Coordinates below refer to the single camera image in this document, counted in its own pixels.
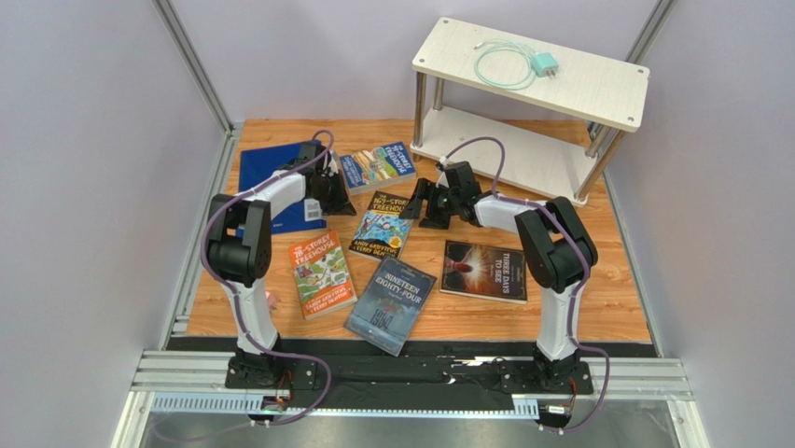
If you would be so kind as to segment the black 169-storey treehouse book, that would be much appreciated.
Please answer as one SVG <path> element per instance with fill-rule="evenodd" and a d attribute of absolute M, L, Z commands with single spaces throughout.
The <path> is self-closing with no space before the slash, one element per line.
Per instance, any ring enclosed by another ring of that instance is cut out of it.
<path fill-rule="evenodd" d="M 413 225 L 413 220 L 400 217 L 409 201 L 403 196 L 375 191 L 354 232 L 349 251 L 376 260 L 399 258 Z"/>

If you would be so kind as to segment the three days to see book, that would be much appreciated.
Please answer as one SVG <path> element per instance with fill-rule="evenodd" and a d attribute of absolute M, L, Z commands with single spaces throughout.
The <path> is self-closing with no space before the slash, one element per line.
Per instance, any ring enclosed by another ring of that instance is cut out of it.
<path fill-rule="evenodd" d="M 439 290 L 511 304 L 528 299 L 522 250 L 447 240 Z"/>

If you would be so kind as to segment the orange 78-storey treehouse book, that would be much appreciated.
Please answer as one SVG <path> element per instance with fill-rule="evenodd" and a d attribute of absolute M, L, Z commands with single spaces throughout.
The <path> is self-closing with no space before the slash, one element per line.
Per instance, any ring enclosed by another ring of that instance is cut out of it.
<path fill-rule="evenodd" d="M 353 305 L 358 296 L 337 232 L 288 249 L 302 316 L 311 320 Z"/>

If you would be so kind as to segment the nineteen eighty-four book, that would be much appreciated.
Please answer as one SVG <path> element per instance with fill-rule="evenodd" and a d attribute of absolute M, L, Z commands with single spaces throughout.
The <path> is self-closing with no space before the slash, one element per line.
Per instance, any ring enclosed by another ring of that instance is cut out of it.
<path fill-rule="evenodd" d="M 397 357 L 437 277 L 392 256 L 381 260 L 343 327 Z"/>

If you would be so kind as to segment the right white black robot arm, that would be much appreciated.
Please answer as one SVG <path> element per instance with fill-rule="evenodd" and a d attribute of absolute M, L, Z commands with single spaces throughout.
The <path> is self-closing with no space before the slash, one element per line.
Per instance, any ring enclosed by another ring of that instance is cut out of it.
<path fill-rule="evenodd" d="M 458 217 L 475 227 L 517 234 L 542 293 L 534 358 L 550 375 L 574 370 L 580 350 L 575 336 L 579 302 L 598 253 L 566 197 L 534 202 L 485 192 L 462 161 L 441 167 L 436 182 L 419 179 L 400 216 L 430 229 L 447 229 L 452 217 Z"/>

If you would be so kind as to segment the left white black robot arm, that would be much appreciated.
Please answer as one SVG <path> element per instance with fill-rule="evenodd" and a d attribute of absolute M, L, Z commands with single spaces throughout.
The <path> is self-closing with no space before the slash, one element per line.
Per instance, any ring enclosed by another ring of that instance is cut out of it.
<path fill-rule="evenodd" d="M 238 329 L 230 369 L 268 384 L 283 376 L 290 357 L 281 350 L 264 286 L 272 219 L 307 198 L 318 202 L 323 217 L 356 214 L 338 155 L 317 139 L 303 142 L 297 158 L 254 187 L 217 194 L 202 236 L 202 266 L 227 293 Z"/>

